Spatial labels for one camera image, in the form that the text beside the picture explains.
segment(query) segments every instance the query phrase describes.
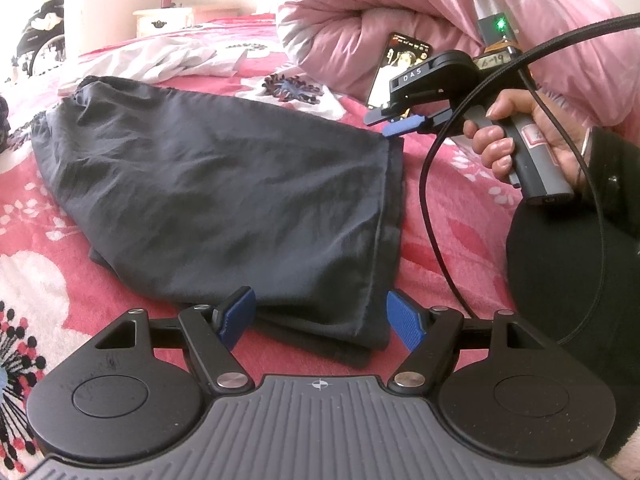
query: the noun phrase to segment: phone screen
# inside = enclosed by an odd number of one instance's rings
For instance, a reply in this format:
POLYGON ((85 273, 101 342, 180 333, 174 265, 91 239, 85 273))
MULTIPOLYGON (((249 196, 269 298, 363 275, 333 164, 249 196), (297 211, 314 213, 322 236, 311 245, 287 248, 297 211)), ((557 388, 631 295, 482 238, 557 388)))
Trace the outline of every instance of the phone screen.
POLYGON ((433 47, 404 34, 392 32, 369 90, 367 107, 379 108, 389 101, 389 82, 431 56, 433 47))

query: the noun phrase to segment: stroller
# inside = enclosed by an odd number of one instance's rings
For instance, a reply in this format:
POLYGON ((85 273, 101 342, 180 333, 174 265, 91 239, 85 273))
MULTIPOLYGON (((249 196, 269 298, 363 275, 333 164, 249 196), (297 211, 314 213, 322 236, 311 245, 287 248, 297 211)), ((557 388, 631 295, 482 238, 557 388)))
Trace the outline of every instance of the stroller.
POLYGON ((65 0, 45 0, 30 17, 12 59, 14 75, 18 67, 28 77, 51 70, 66 59, 65 0))

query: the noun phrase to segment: black cable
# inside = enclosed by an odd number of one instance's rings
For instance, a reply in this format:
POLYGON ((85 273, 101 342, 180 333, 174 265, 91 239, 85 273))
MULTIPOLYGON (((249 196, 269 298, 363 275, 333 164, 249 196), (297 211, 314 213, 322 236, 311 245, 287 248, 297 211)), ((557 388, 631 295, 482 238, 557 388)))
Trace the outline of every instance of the black cable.
MULTIPOLYGON (((426 198, 426 184, 427 184, 427 176, 429 174, 429 170, 431 168, 431 165, 433 164, 433 161, 435 160, 438 150, 440 149, 444 140, 447 138, 450 129, 452 128, 453 124, 455 124, 460 118, 462 118, 462 115, 469 108, 470 104, 473 102, 473 99, 475 99, 491 83, 493 83, 498 78, 504 76, 505 74, 509 72, 515 72, 517 70, 525 68, 530 63, 533 63, 534 61, 542 59, 543 57, 548 56, 549 54, 552 54, 559 50, 562 50, 568 46, 572 46, 574 44, 581 43, 583 41, 592 40, 594 38, 598 38, 606 34, 612 34, 614 32, 621 32, 623 30, 629 30, 629 29, 638 28, 638 27, 640 27, 640 13, 630 14, 628 16, 620 16, 618 18, 611 18, 610 20, 605 20, 603 22, 594 23, 593 25, 587 25, 586 27, 581 27, 576 30, 572 30, 571 32, 568 32, 561 36, 553 38, 552 40, 546 41, 545 43, 542 43, 539 46, 529 50, 528 52, 522 54, 522 56, 519 56, 514 60, 512 60, 507 65, 499 68, 496 72, 494 72, 489 77, 487 77, 484 81, 482 81, 452 112, 452 115, 449 118, 449 121, 447 121, 443 129, 441 129, 441 131, 438 133, 435 140, 433 141, 433 144, 431 145, 431 149, 427 153, 427 156, 425 157, 424 162, 422 164, 422 170, 420 171, 420 179, 418 181, 418 195, 420 197, 420 209, 422 210, 422 219, 424 220, 424 226, 427 230, 427 235, 429 237, 431 247, 433 248, 434 256, 436 257, 436 260, 438 261, 440 269, 442 270, 442 273, 445 279, 447 280, 447 284, 449 285, 449 288, 453 292, 453 295, 460 302, 460 305, 469 314, 469 316, 478 317, 476 316, 475 313, 473 313, 473 310, 471 309, 471 307, 469 307, 469 305, 466 303, 465 299, 462 297, 462 294, 460 294, 460 291, 458 290, 455 283, 453 282, 453 279, 451 278, 451 275, 447 269, 447 266, 444 263, 444 259, 442 257, 442 254, 440 253, 440 248, 438 247, 438 241, 436 240, 435 233, 433 232, 431 219, 429 218, 429 210, 427 207, 427 198, 426 198)), ((585 174, 587 183, 590 185, 591 189, 594 190, 594 188, 592 187, 593 181, 591 180, 591 177, 588 172, 588 168, 586 167, 582 157, 578 159, 578 163, 580 164, 580 168, 583 170, 585 174)), ((605 265, 604 264, 604 256, 605 256, 604 244, 603 244, 602 255, 603 255, 603 263, 601 266, 601 270, 604 270, 604 265, 605 265)), ((600 277, 600 284, 604 282, 604 279, 605 279, 604 273, 602 273, 600 277)), ((600 289, 601 287, 598 288, 599 292, 596 295, 595 301, 592 304, 589 311, 587 312, 587 314, 585 315, 585 317, 583 318, 583 320, 569 335, 561 339, 562 344, 574 338, 584 328, 589 318, 593 315, 593 312, 596 309, 597 304, 599 303, 599 300, 600 300, 600 295, 601 295, 600 289)))
POLYGON ((520 78, 524 82, 524 85, 527 87, 527 90, 529 90, 530 94, 538 103, 538 106, 542 109, 542 111, 546 114, 549 120, 553 123, 553 126, 556 127, 556 129, 564 139, 564 142, 567 143, 571 151, 574 152, 575 158, 578 161, 578 165, 580 165, 580 170, 584 174, 587 184, 591 190, 591 194, 593 195, 593 203, 595 205, 596 215, 598 217, 598 230, 600 231, 600 281, 598 282, 598 288, 596 290, 595 296, 593 297, 593 301, 591 302, 591 306, 589 307, 587 313, 582 318, 581 322, 578 323, 578 326, 575 327, 569 333, 569 335, 563 337, 561 340, 558 341, 559 345, 565 345, 569 341, 571 341, 574 337, 576 337, 582 331, 585 325, 589 322, 591 317, 593 317, 593 314, 595 313, 598 307, 598 304, 600 303, 600 298, 602 297, 602 292, 604 290, 605 276, 607 272, 607 269, 606 269, 607 245, 604 237, 604 213, 602 211, 602 203, 600 202, 600 197, 598 196, 598 190, 596 189, 593 179, 591 178, 589 168, 587 167, 587 163, 584 161, 582 154, 578 151, 578 148, 574 144, 572 138, 569 136, 566 130, 562 127, 562 124, 560 124, 560 121, 558 121, 556 116, 553 115, 551 110, 549 110, 549 108, 546 106, 545 102, 540 98, 540 96, 538 95, 538 92, 536 91, 535 86, 531 84, 531 81, 529 80, 529 78, 527 78, 523 70, 522 69, 518 70, 518 73, 520 74, 520 78))

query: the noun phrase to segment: human hand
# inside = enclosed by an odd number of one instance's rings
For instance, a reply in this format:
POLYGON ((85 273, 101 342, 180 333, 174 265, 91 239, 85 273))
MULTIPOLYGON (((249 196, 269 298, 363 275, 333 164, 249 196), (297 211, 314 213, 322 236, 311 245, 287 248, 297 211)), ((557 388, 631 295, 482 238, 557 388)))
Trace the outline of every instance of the human hand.
MULTIPOLYGON (((580 150, 587 134, 587 128, 547 96, 541 93, 538 93, 538 95, 558 119, 558 122, 562 124, 571 140, 578 147, 578 150, 580 150)), ((584 187, 584 174, 580 172, 578 160, 529 91, 503 90, 498 95, 495 103, 489 108, 487 118, 492 121, 499 121, 510 117, 516 112, 528 114, 533 118, 536 126, 545 136, 549 147, 556 156, 567 182, 576 190, 582 189, 584 187)), ((481 156, 484 167, 490 168, 499 180, 505 180, 513 166, 513 159, 511 158, 514 150, 513 139, 505 139, 504 130, 500 126, 478 128, 473 121, 465 121, 463 131, 466 137, 472 139, 473 150, 481 156)))

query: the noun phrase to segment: black pants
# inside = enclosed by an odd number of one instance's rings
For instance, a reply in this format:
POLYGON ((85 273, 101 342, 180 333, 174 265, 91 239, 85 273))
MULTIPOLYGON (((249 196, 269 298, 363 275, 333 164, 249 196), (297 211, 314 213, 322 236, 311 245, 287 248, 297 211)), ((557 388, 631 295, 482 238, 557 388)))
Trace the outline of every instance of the black pants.
MULTIPOLYGON (((640 257, 638 243, 607 222, 606 286, 585 329, 564 347, 612 390, 616 422, 610 458, 640 420, 640 257)), ((600 279, 596 215, 581 205, 544 210, 520 205, 507 240, 508 279, 525 319, 559 340, 580 323, 600 279)))

